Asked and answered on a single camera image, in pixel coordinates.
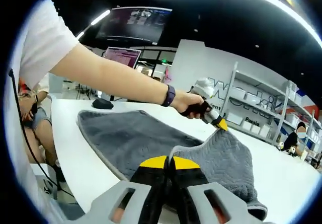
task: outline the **computer screen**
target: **computer screen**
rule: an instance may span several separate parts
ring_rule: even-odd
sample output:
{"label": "computer screen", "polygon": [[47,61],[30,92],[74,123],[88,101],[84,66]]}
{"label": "computer screen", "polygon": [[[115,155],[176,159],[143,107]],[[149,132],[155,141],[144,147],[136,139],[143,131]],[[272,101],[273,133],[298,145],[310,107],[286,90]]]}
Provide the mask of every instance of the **computer screen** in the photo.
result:
{"label": "computer screen", "polygon": [[137,49],[108,47],[103,57],[134,68],[140,54],[141,50]]}
{"label": "computer screen", "polygon": [[170,9],[152,7],[114,8],[103,20],[97,39],[124,37],[156,45],[171,14]]}

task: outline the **hand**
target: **hand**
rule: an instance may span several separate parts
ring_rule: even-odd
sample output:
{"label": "hand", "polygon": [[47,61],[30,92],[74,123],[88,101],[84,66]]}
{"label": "hand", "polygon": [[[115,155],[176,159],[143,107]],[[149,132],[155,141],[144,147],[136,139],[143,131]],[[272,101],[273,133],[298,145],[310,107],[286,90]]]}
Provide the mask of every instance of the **hand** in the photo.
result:
{"label": "hand", "polygon": [[[183,113],[190,105],[201,105],[203,102],[204,100],[199,95],[176,91],[176,96],[170,106],[174,107],[179,113]],[[200,118],[200,113],[191,112],[188,118]]]}
{"label": "hand", "polygon": [[32,121],[34,119],[34,114],[32,114],[32,112],[29,112],[29,114],[23,118],[23,121]]}
{"label": "hand", "polygon": [[19,107],[21,111],[22,119],[28,119],[28,116],[31,112],[32,105],[35,103],[33,98],[23,98],[19,100]]}

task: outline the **dark gray towel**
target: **dark gray towel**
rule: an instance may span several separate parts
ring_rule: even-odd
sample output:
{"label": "dark gray towel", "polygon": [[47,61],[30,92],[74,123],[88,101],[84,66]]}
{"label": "dark gray towel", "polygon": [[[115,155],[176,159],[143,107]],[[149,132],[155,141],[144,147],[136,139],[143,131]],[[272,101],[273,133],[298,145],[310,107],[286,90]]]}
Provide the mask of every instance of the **dark gray towel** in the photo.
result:
{"label": "dark gray towel", "polygon": [[130,179],[146,159],[174,154],[197,162],[209,182],[218,182],[244,200],[258,219],[267,215],[267,208],[257,201],[251,153],[229,131],[218,130],[202,143],[144,111],[81,111],[78,125],[93,150],[120,179]]}

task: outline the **smartwatch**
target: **smartwatch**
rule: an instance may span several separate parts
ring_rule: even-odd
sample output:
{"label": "smartwatch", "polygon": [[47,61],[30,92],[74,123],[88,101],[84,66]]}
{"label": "smartwatch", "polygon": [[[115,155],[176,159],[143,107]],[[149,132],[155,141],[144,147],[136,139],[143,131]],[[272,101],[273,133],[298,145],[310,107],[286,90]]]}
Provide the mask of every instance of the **smartwatch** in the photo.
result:
{"label": "smartwatch", "polygon": [[167,95],[166,95],[166,99],[165,101],[162,103],[161,106],[163,107],[168,107],[174,100],[176,96],[176,90],[174,87],[168,85],[168,91],[167,91]]}

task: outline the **white table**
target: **white table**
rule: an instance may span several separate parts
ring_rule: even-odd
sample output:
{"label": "white table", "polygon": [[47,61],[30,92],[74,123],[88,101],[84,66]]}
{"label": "white table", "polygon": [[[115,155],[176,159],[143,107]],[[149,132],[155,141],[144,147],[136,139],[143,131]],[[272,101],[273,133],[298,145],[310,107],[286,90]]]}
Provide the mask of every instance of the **white table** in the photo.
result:
{"label": "white table", "polygon": [[[92,101],[58,100],[52,103],[52,124],[55,147],[66,181],[77,202],[88,212],[94,199],[119,182],[83,138],[77,126],[81,110],[125,112],[141,109],[165,124],[205,140],[215,128],[201,120],[189,120],[173,108],[145,103],[114,102],[112,110],[91,107]],[[258,200],[268,207],[265,221],[289,223],[310,198],[320,174],[299,158],[236,130],[230,130],[253,156],[255,188]],[[179,223],[176,215],[163,211],[159,223]]]}

